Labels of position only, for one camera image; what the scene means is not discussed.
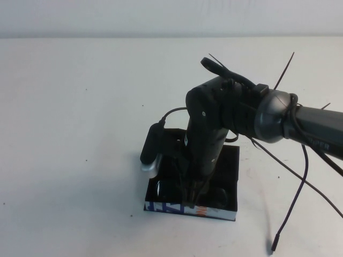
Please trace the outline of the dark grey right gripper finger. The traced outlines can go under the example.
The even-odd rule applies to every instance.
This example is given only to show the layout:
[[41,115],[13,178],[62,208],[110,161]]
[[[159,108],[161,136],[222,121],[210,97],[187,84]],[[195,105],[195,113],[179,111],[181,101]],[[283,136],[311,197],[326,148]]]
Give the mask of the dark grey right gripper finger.
[[198,189],[198,191],[197,191],[197,194],[196,194],[196,196],[195,196],[195,198],[194,198],[194,202],[193,202],[194,206],[197,205],[198,200],[199,200],[199,198],[200,198],[200,196],[201,196],[201,194],[202,194],[204,188],[206,187],[206,184],[207,184],[207,182],[204,181],[204,182],[201,184],[201,186],[199,187],[199,189]]
[[189,182],[188,180],[185,180],[183,182],[183,188],[182,188],[182,203],[186,207],[193,208],[193,199],[192,199],[192,194],[193,194],[193,188],[192,188],[192,183]]

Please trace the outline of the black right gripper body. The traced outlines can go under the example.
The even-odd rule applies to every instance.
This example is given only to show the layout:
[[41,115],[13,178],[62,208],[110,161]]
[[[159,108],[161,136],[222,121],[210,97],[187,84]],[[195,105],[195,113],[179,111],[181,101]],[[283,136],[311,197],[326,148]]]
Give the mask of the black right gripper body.
[[228,129],[221,120],[225,90],[222,77],[211,79],[190,90],[186,95],[189,122],[185,147],[190,155],[189,174],[206,180],[214,171]]

